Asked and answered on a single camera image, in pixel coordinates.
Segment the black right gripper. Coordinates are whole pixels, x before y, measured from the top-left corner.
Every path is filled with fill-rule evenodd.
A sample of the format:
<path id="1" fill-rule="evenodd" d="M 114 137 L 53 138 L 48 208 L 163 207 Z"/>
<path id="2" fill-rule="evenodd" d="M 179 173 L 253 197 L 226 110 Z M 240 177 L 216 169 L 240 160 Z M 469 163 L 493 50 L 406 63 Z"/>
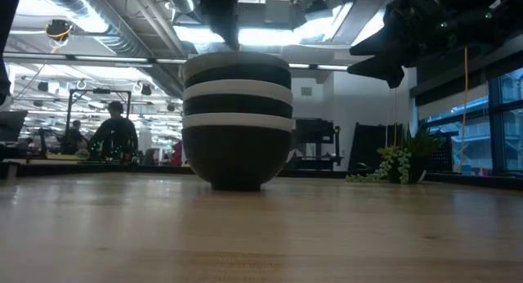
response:
<path id="1" fill-rule="evenodd" d="M 393 0 L 386 7 L 385 27 L 350 49 L 353 56 L 373 57 L 348 66 L 347 72 L 398 88 L 405 76 L 402 66 L 463 47 L 455 20 L 457 5 L 458 0 Z"/>

